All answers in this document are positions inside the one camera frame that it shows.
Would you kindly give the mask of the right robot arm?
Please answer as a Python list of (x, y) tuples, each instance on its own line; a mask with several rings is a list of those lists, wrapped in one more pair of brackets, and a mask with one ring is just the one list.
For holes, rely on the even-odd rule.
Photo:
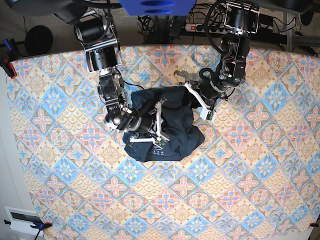
[(121, 50), (114, 20), (109, 9), (93, 9), (86, 16), (96, 18), (79, 21), (74, 34), (82, 44), (90, 72), (99, 73), (97, 91), (105, 104), (104, 124), (111, 130), (132, 133), (134, 143), (152, 143), (162, 149), (170, 140), (162, 131), (162, 105), (166, 98), (129, 106), (126, 82), (117, 67), (121, 64)]

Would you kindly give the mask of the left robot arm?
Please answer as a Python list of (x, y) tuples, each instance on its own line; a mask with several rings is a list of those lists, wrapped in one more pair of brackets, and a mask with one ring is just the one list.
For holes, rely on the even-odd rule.
[[(213, 42), (210, 28), (213, 24), (212, 13), (223, 7), (226, 34), (217, 46)], [(246, 58), (250, 51), (250, 34), (258, 30), (260, 8), (242, 0), (217, 0), (209, 8), (204, 19), (203, 29), (210, 45), (220, 54), (220, 61), (212, 70), (209, 67), (199, 71), (193, 79), (186, 71), (174, 74), (185, 79), (183, 86), (189, 92), (192, 108), (201, 108), (200, 117), (212, 121), (217, 112), (218, 100), (228, 100), (236, 88), (246, 81)]]

